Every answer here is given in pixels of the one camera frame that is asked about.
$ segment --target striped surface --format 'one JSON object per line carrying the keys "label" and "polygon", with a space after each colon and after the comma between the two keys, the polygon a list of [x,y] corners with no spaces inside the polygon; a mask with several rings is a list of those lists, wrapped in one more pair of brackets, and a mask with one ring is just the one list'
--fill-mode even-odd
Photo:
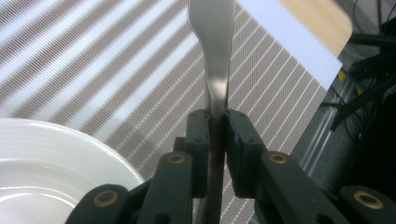
{"label": "striped surface", "polygon": [[[187,1],[3,1],[0,117],[87,133],[150,178],[204,108],[204,57]],[[235,9],[230,108],[271,150],[290,153],[326,94],[244,9]],[[252,201],[224,177],[222,223],[246,223]]]}

